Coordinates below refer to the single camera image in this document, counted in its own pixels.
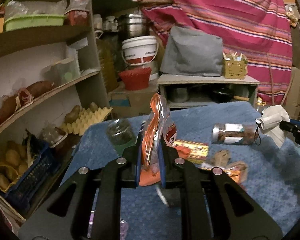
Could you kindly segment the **brown paper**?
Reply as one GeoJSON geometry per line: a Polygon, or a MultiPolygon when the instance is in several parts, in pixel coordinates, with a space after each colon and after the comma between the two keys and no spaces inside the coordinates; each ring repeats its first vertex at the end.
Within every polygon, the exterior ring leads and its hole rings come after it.
{"type": "Polygon", "coordinates": [[[228,150],[221,150],[215,153],[210,160],[210,164],[214,166],[226,167],[231,159],[231,153],[228,150]]]}

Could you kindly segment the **clear orange snack wrapper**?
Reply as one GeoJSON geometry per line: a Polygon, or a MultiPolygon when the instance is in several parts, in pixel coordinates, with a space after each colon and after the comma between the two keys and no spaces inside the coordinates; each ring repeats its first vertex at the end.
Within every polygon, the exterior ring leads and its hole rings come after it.
{"type": "Polygon", "coordinates": [[[158,93],[154,94],[150,108],[151,113],[142,133],[140,186],[151,186],[159,181],[165,184],[163,146],[173,146],[177,136],[177,127],[170,117],[166,99],[158,93]]]}

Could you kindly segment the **orange cloth piece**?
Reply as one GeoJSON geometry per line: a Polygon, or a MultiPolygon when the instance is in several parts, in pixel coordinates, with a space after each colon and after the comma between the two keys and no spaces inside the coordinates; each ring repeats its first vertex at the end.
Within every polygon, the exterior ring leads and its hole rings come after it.
{"type": "Polygon", "coordinates": [[[177,146],[175,149],[178,152],[179,158],[187,159],[191,153],[191,149],[184,146],[177,146]]]}

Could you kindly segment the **purple beads plastic bag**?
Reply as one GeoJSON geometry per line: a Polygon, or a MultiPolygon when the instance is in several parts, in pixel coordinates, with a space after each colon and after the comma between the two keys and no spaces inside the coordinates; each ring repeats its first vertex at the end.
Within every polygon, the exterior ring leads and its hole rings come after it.
{"type": "MultiPolygon", "coordinates": [[[[91,215],[90,215],[90,219],[89,219],[89,226],[88,226],[88,233],[87,233],[88,238],[91,238],[94,214],[95,214],[95,211],[91,211],[91,215]]],[[[120,239],[121,240],[125,240],[128,229],[129,229],[128,223],[125,220],[121,219],[120,220],[120,239]]]]}

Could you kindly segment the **blue quilted table cloth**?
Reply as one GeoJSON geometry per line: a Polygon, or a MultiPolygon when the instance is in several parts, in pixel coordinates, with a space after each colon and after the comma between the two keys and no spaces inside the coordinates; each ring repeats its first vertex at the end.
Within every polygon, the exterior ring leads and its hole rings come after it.
{"type": "MultiPolygon", "coordinates": [[[[177,138],[203,142],[209,155],[222,149],[232,161],[248,166],[246,192],[287,233],[300,218],[300,148],[286,139],[278,148],[268,136],[260,145],[222,145],[211,142],[216,123],[253,124],[259,116],[248,102],[213,104],[172,111],[177,138]]],[[[122,190],[121,218],[129,229],[127,239],[180,239],[181,217],[178,208],[167,207],[154,186],[122,190]]]]}

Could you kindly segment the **yellow red carton box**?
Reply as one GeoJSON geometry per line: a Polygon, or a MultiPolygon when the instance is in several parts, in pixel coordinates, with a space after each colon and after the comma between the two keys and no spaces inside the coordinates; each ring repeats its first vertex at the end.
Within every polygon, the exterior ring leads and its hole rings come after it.
{"type": "Polygon", "coordinates": [[[209,153],[208,144],[202,142],[176,140],[173,144],[173,148],[177,146],[184,146],[191,149],[189,157],[186,159],[194,164],[201,164],[206,161],[209,153]]]}

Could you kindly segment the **clear jar of dried fruit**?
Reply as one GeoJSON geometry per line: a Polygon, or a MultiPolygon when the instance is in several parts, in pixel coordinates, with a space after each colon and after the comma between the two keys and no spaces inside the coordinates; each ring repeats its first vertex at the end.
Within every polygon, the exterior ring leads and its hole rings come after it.
{"type": "Polygon", "coordinates": [[[221,124],[212,129],[212,143],[227,145],[252,145],[260,142],[256,125],[221,124]]]}

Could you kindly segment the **dark blue plastic crate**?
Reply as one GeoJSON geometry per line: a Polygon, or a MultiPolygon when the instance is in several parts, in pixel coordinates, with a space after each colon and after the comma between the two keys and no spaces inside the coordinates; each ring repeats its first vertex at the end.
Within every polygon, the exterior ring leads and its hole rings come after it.
{"type": "Polygon", "coordinates": [[[0,161],[0,194],[19,214],[26,215],[34,195],[59,166],[59,157],[47,142],[33,136],[22,144],[8,141],[0,161]]]}

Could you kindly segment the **green label tea jar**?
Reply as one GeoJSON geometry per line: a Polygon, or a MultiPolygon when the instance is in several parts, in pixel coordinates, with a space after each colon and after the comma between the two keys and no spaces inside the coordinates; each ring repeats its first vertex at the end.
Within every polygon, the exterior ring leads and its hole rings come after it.
{"type": "Polygon", "coordinates": [[[124,150],[134,146],[136,142],[136,136],[127,119],[113,120],[106,129],[106,135],[119,156],[122,156],[124,150]]]}

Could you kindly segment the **yellow egg carton tray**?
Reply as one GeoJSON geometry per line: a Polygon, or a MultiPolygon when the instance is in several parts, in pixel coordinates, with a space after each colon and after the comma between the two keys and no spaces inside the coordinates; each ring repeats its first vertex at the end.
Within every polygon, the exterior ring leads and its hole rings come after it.
{"type": "Polygon", "coordinates": [[[69,124],[62,123],[60,129],[68,134],[77,134],[82,136],[85,131],[92,125],[98,124],[106,120],[106,118],[111,114],[113,109],[104,107],[99,107],[96,111],[91,109],[82,109],[79,112],[78,118],[69,124]]]}

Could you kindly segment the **yellow plastic utensil basket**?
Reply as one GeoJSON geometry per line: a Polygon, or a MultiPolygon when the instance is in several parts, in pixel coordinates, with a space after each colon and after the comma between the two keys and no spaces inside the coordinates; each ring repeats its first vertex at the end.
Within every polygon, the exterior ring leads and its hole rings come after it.
{"type": "Polygon", "coordinates": [[[226,79],[243,80],[248,73],[248,59],[242,54],[229,51],[223,52],[223,75],[226,79]]]}

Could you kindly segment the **red striped curtain cloth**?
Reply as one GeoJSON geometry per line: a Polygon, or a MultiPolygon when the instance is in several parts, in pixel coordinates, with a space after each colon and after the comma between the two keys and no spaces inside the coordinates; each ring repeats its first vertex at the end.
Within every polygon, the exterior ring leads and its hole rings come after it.
{"type": "Polygon", "coordinates": [[[283,0],[149,1],[141,10],[163,43],[175,25],[221,37],[225,51],[247,57],[248,74],[260,81],[258,96],[271,104],[269,53],[275,105],[280,104],[292,71],[292,37],[283,0]]]}

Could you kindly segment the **grey side table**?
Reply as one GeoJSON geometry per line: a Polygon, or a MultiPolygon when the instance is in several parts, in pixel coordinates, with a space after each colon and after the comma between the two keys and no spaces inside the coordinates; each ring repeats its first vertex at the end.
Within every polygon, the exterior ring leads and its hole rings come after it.
{"type": "Polygon", "coordinates": [[[255,105],[259,84],[260,81],[250,76],[239,80],[223,76],[162,74],[158,79],[160,94],[173,109],[235,101],[246,101],[255,105]]]}

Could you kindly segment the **wooden shelf unit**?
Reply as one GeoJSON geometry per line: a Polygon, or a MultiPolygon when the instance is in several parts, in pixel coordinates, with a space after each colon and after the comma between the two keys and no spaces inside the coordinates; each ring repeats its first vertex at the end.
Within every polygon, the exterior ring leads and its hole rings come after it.
{"type": "MultiPolygon", "coordinates": [[[[87,108],[91,103],[109,107],[98,58],[93,28],[93,13],[117,12],[119,0],[11,0],[22,10],[13,16],[64,15],[69,9],[89,10],[88,26],[45,26],[4,31],[0,33],[0,161],[7,142],[22,144],[27,137],[38,138],[47,126],[60,127],[75,106],[87,108]],[[43,68],[57,61],[74,57],[81,76],[56,86],[41,74],[43,68]]],[[[0,211],[13,225],[21,226],[59,186],[71,160],[71,152],[80,135],[68,134],[50,145],[59,157],[59,166],[34,195],[26,215],[19,214],[0,194],[0,211]]]]}

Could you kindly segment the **grey fabric cover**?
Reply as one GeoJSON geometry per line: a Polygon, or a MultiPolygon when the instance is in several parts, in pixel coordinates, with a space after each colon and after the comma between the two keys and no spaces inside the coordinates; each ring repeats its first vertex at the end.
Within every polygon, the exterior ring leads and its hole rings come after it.
{"type": "Polygon", "coordinates": [[[172,27],[160,71],[172,75],[222,76],[222,38],[203,31],[172,27]]]}

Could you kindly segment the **clear plastic storage box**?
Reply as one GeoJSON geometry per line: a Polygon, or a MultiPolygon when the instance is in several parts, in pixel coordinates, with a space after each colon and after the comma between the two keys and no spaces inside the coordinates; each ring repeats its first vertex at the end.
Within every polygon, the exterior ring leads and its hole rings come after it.
{"type": "Polygon", "coordinates": [[[42,76],[56,86],[69,83],[81,76],[78,60],[69,57],[47,66],[41,71],[42,76]]]}

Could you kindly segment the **large oil jug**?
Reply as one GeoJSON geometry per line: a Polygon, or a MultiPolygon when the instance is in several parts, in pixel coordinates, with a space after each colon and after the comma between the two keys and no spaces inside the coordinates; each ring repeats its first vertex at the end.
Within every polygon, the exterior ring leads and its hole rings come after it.
{"type": "Polygon", "coordinates": [[[95,30],[95,42],[98,49],[98,58],[100,62],[104,85],[108,93],[118,87],[118,82],[117,82],[117,77],[116,77],[116,72],[114,67],[114,57],[111,51],[111,47],[107,41],[101,39],[102,35],[103,35],[102,30],[100,29],[95,30]]]}

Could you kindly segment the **white plastic bucket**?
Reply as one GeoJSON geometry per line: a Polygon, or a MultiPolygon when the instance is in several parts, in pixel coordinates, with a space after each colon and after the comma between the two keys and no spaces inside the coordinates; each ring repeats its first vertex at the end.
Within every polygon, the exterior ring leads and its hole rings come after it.
{"type": "Polygon", "coordinates": [[[159,77],[156,56],[159,44],[153,35],[139,36],[122,41],[121,56],[126,65],[126,69],[151,68],[149,80],[159,77]]]}

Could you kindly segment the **steel pot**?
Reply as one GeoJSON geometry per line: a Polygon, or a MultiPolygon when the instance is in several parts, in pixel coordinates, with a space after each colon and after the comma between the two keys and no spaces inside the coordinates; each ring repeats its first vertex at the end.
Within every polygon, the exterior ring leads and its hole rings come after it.
{"type": "Polygon", "coordinates": [[[143,15],[125,14],[117,19],[120,40],[149,35],[149,21],[143,15]]]}

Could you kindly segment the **red container on shelf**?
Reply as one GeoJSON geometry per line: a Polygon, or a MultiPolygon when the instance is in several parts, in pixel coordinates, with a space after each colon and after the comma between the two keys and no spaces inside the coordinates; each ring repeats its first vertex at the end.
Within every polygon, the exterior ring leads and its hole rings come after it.
{"type": "Polygon", "coordinates": [[[90,12],[87,9],[69,9],[64,14],[64,24],[70,26],[88,26],[89,13],[90,12]]]}

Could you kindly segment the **green plastic tray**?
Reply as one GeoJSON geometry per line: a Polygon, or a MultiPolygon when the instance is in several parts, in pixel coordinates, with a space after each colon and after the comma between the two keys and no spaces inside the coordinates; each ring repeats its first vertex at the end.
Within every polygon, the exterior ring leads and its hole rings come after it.
{"type": "Polygon", "coordinates": [[[12,31],[32,27],[62,26],[64,19],[64,15],[54,14],[20,15],[5,20],[4,27],[5,31],[12,31]]]}

